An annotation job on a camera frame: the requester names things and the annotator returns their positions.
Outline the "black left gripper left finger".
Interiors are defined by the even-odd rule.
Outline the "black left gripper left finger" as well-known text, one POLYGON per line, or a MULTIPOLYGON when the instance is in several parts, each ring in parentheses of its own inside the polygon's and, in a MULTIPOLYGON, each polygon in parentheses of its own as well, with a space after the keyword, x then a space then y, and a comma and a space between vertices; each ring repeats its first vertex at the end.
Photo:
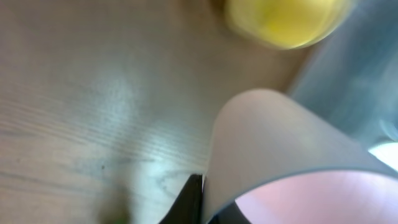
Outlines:
POLYGON ((160 224, 199 224, 203 176, 192 174, 160 224))

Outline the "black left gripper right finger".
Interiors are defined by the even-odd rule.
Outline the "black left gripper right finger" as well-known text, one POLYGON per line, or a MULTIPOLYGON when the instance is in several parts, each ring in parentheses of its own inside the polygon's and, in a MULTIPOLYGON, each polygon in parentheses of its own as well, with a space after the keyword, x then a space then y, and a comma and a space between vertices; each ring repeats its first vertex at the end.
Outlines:
POLYGON ((233 202, 218 212, 208 224, 251 224, 251 222, 243 215, 236 202, 233 202))

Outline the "pink cup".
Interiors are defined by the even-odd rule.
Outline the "pink cup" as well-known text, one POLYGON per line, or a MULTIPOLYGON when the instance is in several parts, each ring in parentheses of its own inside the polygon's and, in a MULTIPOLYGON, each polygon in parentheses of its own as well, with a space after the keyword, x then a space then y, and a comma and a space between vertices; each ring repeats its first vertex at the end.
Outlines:
POLYGON ((251 223, 397 222, 397 172, 271 90, 220 111, 203 196, 203 223, 233 202, 251 223))

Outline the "yellow cup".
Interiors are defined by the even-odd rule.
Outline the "yellow cup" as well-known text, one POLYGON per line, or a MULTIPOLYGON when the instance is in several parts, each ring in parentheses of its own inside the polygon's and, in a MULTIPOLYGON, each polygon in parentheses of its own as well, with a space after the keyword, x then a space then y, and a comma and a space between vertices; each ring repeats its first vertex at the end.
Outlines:
POLYGON ((245 38, 277 49, 316 44, 350 15, 352 0, 228 0, 230 28, 245 38))

